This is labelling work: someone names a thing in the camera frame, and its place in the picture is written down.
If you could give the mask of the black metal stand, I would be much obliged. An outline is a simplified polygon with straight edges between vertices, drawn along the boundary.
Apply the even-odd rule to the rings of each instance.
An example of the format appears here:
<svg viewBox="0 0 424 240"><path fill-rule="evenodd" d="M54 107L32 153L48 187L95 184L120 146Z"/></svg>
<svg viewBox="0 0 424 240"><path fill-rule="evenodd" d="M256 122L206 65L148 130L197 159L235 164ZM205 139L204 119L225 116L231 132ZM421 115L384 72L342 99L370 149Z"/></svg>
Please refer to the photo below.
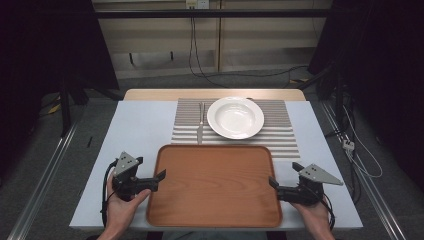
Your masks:
<svg viewBox="0 0 424 240"><path fill-rule="evenodd" d="M71 112L70 100L77 105L86 105L88 103L88 96L84 91L83 81L79 78L65 78L63 77L60 83L60 106L62 111L62 133L64 137L71 128Z"/></svg>

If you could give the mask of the brown wooden tray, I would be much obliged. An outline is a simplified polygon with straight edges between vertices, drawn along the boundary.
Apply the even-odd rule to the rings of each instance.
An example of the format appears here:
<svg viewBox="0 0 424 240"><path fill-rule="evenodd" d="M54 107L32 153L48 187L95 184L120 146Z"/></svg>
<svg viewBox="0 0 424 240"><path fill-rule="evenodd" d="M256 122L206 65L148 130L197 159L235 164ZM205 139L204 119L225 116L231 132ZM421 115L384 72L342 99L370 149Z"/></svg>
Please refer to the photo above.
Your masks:
<svg viewBox="0 0 424 240"><path fill-rule="evenodd" d="M263 146L166 145L156 172L166 177L150 195L147 221L155 227L273 228L283 214L268 178Z"/></svg>

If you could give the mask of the white wall socket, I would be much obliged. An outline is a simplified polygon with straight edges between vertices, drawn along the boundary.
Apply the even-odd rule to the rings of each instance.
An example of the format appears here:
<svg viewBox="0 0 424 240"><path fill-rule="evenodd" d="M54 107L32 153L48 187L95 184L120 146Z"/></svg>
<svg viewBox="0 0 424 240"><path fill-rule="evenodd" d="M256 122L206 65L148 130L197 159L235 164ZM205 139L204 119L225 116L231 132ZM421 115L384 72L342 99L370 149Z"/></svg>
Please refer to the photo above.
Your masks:
<svg viewBox="0 0 424 240"><path fill-rule="evenodd" d="M187 9L206 10L210 8L209 0L186 0L185 3Z"/></svg>

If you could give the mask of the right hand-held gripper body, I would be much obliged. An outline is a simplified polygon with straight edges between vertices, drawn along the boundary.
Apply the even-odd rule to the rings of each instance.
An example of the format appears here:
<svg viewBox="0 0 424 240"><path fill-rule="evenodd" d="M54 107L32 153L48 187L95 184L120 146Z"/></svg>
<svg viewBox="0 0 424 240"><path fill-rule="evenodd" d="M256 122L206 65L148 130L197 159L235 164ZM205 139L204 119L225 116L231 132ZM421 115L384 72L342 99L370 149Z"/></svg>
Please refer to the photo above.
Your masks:
<svg viewBox="0 0 424 240"><path fill-rule="evenodd" d="M324 184L343 185L342 180L316 164L310 164L297 173L299 182L289 197L290 203L299 203L304 206L314 205L323 199Z"/></svg>

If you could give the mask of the grey striped placemat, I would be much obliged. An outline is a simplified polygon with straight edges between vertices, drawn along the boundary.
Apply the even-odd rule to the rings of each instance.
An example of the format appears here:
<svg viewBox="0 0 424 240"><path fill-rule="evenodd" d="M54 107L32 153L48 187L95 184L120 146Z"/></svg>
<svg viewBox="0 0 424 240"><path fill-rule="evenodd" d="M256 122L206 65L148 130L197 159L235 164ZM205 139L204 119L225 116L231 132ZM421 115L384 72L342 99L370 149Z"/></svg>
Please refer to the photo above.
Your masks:
<svg viewBox="0 0 424 240"><path fill-rule="evenodd" d="M300 159L294 129L283 100L250 99L264 113L264 126L259 133L247 139L228 139L214 132L207 121L209 106L218 99L184 99L177 103L171 142L173 144L197 144L197 128L200 119L199 103L205 103L202 144L261 145L269 149L276 161Z"/></svg>

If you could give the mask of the silver fork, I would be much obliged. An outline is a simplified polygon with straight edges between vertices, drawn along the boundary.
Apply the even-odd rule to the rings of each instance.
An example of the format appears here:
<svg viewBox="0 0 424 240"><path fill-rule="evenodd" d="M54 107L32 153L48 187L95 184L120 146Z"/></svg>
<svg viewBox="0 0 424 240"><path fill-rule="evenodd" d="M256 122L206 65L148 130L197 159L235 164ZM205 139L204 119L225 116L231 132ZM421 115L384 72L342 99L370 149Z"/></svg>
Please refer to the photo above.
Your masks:
<svg viewBox="0 0 424 240"><path fill-rule="evenodd" d="M199 103L200 108L200 119L199 119L199 125L197 128L197 144L202 144L203 141L203 127L204 127L204 113L205 113L205 103L200 102Z"/></svg>

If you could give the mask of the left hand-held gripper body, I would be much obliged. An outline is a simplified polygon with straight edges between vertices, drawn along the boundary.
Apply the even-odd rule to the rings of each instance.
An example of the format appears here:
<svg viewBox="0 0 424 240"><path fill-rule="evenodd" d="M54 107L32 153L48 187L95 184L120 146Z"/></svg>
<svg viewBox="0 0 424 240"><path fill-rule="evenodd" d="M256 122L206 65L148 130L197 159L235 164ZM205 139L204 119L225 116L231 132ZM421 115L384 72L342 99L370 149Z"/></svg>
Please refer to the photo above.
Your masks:
<svg viewBox="0 0 424 240"><path fill-rule="evenodd" d="M130 201L135 195L134 189L138 178L136 158L122 152L113 171L112 188L115 194L124 201Z"/></svg>

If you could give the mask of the black curtain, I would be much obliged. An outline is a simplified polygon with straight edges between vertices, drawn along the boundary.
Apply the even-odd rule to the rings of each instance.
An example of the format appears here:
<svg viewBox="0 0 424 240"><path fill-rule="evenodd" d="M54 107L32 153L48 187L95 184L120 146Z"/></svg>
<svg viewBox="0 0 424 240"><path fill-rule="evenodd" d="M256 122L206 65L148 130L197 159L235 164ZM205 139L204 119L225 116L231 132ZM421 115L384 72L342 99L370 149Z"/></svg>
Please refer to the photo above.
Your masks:
<svg viewBox="0 0 424 240"><path fill-rule="evenodd" d="M309 71L338 66L398 165L424 192L424 0L332 0Z"/></svg>
<svg viewBox="0 0 424 240"><path fill-rule="evenodd" d="M0 181L17 163L42 98L116 89L92 0L0 0Z"/></svg>

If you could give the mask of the white deep plate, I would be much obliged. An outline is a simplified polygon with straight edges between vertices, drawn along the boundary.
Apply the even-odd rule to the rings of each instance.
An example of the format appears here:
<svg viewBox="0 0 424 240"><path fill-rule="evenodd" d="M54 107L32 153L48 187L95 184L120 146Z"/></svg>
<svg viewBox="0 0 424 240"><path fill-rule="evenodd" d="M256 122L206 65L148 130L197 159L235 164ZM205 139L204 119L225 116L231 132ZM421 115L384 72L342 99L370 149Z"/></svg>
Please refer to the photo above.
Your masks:
<svg viewBox="0 0 424 240"><path fill-rule="evenodd" d="M222 137L234 140L253 137L264 126L264 113L252 100L225 97L213 102L207 111L211 129Z"/></svg>

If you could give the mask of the person's left hand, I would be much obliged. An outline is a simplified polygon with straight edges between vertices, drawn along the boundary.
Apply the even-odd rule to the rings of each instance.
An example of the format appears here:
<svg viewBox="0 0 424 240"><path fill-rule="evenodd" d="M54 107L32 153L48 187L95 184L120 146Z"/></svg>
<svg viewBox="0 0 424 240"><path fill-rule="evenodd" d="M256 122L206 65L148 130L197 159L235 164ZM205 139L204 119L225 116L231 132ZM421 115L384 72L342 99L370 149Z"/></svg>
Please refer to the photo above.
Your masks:
<svg viewBox="0 0 424 240"><path fill-rule="evenodd" d="M149 189L142 190L130 201L113 194L112 181L107 183L107 223L106 230L114 235L122 234L132 223L139 205L150 195Z"/></svg>

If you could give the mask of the black horizontal bar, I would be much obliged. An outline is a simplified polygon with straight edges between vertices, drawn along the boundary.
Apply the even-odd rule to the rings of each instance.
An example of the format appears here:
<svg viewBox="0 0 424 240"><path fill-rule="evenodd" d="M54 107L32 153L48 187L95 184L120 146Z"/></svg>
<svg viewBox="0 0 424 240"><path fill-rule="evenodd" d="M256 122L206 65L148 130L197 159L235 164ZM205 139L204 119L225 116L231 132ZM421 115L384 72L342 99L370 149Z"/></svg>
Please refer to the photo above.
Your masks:
<svg viewBox="0 0 424 240"><path fill-rule="evenodd" d="M328 9L206 9L206 10L102 10L94 15L101 19L115 18L310 18L327 17Z"/></svg>

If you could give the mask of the aluminium floor rail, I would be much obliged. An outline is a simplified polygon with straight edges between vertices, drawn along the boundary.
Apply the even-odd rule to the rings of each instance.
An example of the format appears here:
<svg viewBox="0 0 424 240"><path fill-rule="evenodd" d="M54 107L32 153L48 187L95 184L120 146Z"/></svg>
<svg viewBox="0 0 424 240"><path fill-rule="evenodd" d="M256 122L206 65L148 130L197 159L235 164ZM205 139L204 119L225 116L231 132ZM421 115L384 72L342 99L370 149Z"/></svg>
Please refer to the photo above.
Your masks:
<svg viewBox="0 0 424 240"><path fill-rule="evenodd" d="M335 110L332 108L330 103L321 102L322 109L332 127L336 132L336 136L340 142L344 140L350 140L348 134L346 134L339 124L336 122ZM371 173L366 170L362 159L354 154L352 150L344 150L348 161L353 165L353 169L357 179L359 180L362 189L367 193L372 206L374 207L381 223L383 224L386 232L391 240L407 240L398 220L396 219L393 211L383 198L383 195L378 190L374 181L376 177L372 177Z"/></svg>
<svg viewBox="0 0 424 240"><path fill-rule="evenodd" d="M30 195L25 207L19 215L14 227L12 228L7 240L25 240L28 232L39 212L39 209L50 188L52 179L66 154L66 151L73 139L78 127L77 123L73 123L63 136L60 137L58 144L49 158L49 162L37 182L33 192Z"/></svg>

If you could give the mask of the person's right hand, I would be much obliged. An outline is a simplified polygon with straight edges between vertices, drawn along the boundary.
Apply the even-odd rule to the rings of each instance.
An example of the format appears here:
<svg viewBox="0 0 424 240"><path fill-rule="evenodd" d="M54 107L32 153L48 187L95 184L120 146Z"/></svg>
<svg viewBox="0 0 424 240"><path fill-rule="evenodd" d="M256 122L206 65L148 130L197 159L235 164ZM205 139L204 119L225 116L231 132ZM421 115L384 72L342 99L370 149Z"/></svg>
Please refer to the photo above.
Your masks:
<svg viewBox="0 0 424 240"><path fill-rule="evenodd" d="M330 229L329 213L322 203L312 206L304 206L299 203L292 203L292 206L301 215L306 229L311 233L320 233Z"/></svg>

